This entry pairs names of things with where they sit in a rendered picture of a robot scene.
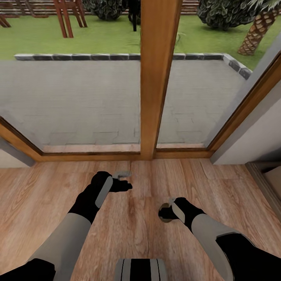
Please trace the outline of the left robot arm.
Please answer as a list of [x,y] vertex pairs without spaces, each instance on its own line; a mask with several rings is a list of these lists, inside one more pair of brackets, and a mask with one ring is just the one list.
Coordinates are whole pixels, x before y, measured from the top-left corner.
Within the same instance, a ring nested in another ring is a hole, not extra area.
[[109,191],[123,192],[132,184],[120,178],[129,171],[98,171],[54,232],[25,265],[0,275],[0,281],[70,281],[94,218]]

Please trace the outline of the pillar candle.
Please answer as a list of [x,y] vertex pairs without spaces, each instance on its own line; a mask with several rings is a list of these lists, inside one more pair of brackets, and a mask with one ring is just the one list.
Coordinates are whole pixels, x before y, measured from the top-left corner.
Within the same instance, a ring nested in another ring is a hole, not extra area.
[[[169,208],[169,203],[162,204],[159,210],[161,210],[162,208]],[[162,216],[159,216],[159,218],[164,223],[169,223],[169,222],[173,221],[172,219],[163,219]]]

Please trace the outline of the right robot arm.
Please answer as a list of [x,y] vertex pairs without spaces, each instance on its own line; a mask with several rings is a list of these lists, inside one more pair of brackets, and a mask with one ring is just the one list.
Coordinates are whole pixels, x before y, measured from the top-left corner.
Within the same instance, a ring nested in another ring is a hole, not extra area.
[[158,216],[180,219],[194,234],[225,281],[281,281],[281,258],[257,248],[240,231],[227,226],[186,198],[169,198]]

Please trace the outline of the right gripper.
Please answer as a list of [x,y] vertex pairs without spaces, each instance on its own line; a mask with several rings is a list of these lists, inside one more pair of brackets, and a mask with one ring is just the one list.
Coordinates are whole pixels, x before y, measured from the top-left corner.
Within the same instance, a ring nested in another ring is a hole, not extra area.
[[169,208],[162,208],[161,210],[159,210],[158,216],[162,216],[163,219],[172,219],[172,220],[177,219],[177,217],[172,215],[171,207],[169,207]]

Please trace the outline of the robot trunk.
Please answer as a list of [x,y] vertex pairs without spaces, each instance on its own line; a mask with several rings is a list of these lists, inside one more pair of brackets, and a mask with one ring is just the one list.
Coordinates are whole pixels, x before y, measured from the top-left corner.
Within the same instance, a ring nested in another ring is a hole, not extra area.
[[163,259],[119,259],[113,281],[168,281]]

